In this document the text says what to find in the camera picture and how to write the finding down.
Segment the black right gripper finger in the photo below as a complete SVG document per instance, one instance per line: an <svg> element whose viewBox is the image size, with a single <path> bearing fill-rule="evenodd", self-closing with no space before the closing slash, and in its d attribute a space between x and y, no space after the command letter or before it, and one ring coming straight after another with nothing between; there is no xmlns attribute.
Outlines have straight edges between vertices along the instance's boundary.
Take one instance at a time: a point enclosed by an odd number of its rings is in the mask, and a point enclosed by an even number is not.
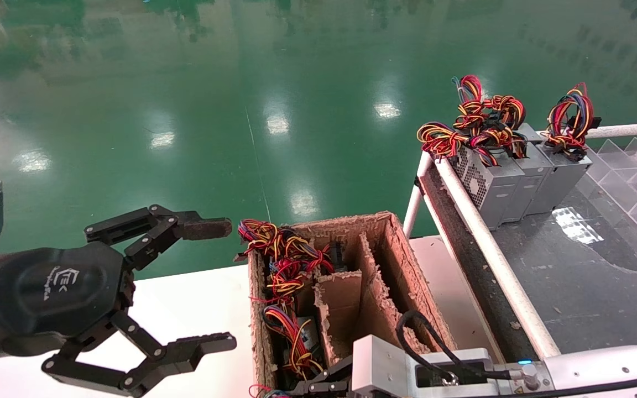
<svg viewBox="0 0 637 398"><path fill-rule="evenodd" d="M308 381L298 382L286 395L291 397L354 397L352 391L352 355L339 360Z"/></svg>

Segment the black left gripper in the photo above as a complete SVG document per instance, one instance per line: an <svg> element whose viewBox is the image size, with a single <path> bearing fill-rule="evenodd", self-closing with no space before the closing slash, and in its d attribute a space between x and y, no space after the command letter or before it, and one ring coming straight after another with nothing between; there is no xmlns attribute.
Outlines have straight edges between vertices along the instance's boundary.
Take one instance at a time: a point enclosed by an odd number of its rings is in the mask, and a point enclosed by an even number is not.
<svg viewBox="0 0 637 398"><path fill-rule="evenodd" d="M179 240L224 238L232 228L227 217L153 205L89 225L90 244L83 247L1 255L0 354L59 350L43 363L43 373L119 396L142 397L167 377L195 372L205 355L234 350L237 340L223 332L162 345L126 313L135 290L130 270L143 270ZM130 239L124 257L109 247ZM123 372L77 361L116 332L144 353L135 368Z"/></svg>

